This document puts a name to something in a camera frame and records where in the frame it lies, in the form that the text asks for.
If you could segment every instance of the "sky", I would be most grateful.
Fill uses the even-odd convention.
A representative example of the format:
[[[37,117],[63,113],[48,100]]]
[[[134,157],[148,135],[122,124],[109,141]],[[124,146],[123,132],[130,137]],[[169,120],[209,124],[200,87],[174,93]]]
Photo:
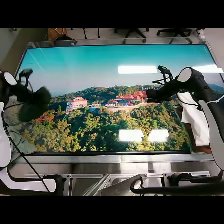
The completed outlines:
[[[34,91],[46,86],[52,96],[89,87],[152,84],[162,74],[118,74],[121,65],[163,65],[176,76],[186,66],[214,64],[204,45],[111,45],[28,49],[19,72],[32,68]],[[209,84],[224,87],[219,74],[206,74]]]

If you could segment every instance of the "black border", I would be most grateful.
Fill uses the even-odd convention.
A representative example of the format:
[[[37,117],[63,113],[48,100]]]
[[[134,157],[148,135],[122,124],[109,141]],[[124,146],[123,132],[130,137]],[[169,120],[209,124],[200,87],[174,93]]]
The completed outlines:
[[[64,47],[84,47],[84,46],[94,46],[94,47],[102,47],[102,46],[129,46],[129,45],[170,45],[170,44],[107,44],[107,45],[74,45],[74,46],[64,46]],[[194,45],[203,45],[206,46],[210,56],[213,60],[213,62],[216,64],[215,59],[212,55],[212,53],[210,52],[208,46],[206,44],[172,44],[172,45],[187,45],[187,46],[194,46]],[[62,48],[63,46],[53,46],[53,47],[37,47],[37,48]],[[20,70],[20,67],[22,65],[23,59],[27,53],[28,49],[36,49],[36,48],[26,48],[26,50],[24,51],[19,66],[17,67],[16,73],[14,75],[14,77],[16,78],[16,76],[18,75],[18,71]],[[224,79],[221,75],[221,73],[219,73],[223,83],[224,83]],[[180,150],[174,150],[174,151],[147,151],[147,152],[104,152],[104,151],[94,151],[94,152],[55,152],[55,153],[49,153],[49,152],[34,152],[31,154],[26,154],[26,156],[100,156],[100,155],[161,155],[161,154],[191,154],[191,152],[186,152],[186,151],[180,151]]]

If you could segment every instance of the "white cloth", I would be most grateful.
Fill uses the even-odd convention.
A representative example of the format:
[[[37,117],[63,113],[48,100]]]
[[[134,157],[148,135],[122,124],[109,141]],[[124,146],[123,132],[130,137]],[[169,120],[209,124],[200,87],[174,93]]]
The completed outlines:
[[[178,93],[180,100],[190,104],[197,104],[189,92]],[[209,145],[209,127],[203,111],[197,106],[181,103],[183,107],[182,122],[190,123],[196,146]]]

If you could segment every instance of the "green forest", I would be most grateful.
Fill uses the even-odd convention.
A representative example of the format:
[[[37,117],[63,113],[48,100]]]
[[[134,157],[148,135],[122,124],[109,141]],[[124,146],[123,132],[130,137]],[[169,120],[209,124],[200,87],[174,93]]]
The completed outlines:
[[[49,110],[40,118],[25,123],[22,136],[36,146],[38,152],[128,152],[128,151],[190,151],[188,134],[178,117],[174,99],[162,104],[147,104],[125,111],[111,112],[103,104],[117,95],[134,93],[146,86],[91,87],[83,91],[53,97]],[[89,107],[65,113],[66,100],[74,96],[88,99],[88,104],[101,103],[101,107],[90,112]],[[140,143],[120,142],[120,129],[141,129],[144,138]],[[152,129],[168,129],[166,143],[150,143],[148,135]]]

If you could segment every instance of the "screen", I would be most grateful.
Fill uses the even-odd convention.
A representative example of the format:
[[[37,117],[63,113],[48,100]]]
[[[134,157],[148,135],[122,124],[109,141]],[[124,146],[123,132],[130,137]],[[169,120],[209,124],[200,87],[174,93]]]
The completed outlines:
[[[32,68],[33,91],[45,86],[49,110],[20,133],[37,152],[190,152],[191,140],[173,98],[146,103],[162,65],[173,76],[187,66],[211,66],[204,45],[112,45],[28,49],[19,72]],[[217,95],[220,74],[203,74]]]

